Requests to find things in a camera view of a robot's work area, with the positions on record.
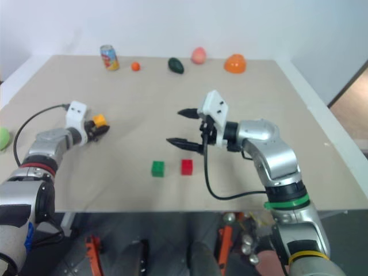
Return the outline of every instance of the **green ring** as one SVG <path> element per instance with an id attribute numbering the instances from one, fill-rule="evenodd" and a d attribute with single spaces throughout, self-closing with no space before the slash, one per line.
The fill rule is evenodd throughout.
<path id="1" fill-rule="evenodd" d="M 275 209 L 275 208 L 290 208 L 290 207 L 295 207 L 301 204 L 306 203 L 309 200 L 309 196 L 308 194 L 306 194 L 305 196 L 298 198 L 296 200 L 291 200 L 291 201 L 284 201 L 284 202 L 265 202 L 264 203 L 264 207 L 267 210 L 270 209 Z"/>

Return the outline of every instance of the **white wall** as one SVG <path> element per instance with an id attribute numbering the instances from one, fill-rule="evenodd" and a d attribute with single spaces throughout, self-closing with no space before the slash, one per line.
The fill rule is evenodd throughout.
<path id="1" fill-rule="evenodd" d="M 358 0 L 1 3 L 0 66 L 5 77 L 27 53 L 98 55 L 99 46 L 109 43 L 119 55 L 187 57 L 201 45 L 214 58 L 240 52 L 249 59 L 292 59 L 326 101 L 338 93 L 337 88 L 348 81 L 368 52 L 367 47 L 357 47 L 357 41 L 368 42 L 361 25 L 367 19 L 360 12 L 366 5 Z M 356 29 L 362 34 L 354 33 Z M 326 37 L 328 42 L 321 43 Z M 349 39 L 332 50 L 341 37 Z M 334 56 L 346 56 L 343 66 L 330 62 Z M 326 80 L 325 72 L 338 73 L 339 81 Z"/>

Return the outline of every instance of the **pink peach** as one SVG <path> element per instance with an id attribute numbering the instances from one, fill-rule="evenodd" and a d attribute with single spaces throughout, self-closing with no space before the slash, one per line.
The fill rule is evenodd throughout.
<path id="1" fill-rule="evenodd" d="M 206 61 L 206 51 L 202 47 L 196 48 L 192 55 L 191 60 L 195 64 L 203 64 Z"/>

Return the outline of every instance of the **yellow ring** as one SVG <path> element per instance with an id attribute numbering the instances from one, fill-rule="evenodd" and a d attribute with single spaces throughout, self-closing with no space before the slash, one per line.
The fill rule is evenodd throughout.
<path id="1" fill-rule="evenodd" d="M 301 256 L 317 256 L 317 257 L 321 257 L 326 260 L 329 260 L 329 258 L 321 252 L 313 251 L 313 250 L 305 250 L 305 251 L 296 252 L 293 255 L 291 255 L 289 258 L 289 265 L 294 261 L 295 258 L 298 258 Z"/>

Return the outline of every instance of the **red cube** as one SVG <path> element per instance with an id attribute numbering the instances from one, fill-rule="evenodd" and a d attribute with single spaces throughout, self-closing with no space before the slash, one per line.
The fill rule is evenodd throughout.
<path id="1" fill-rule="evenodd" d="M 193 160 L 182 159 L 182 175 L 192 175 L 193 174 Z"/>

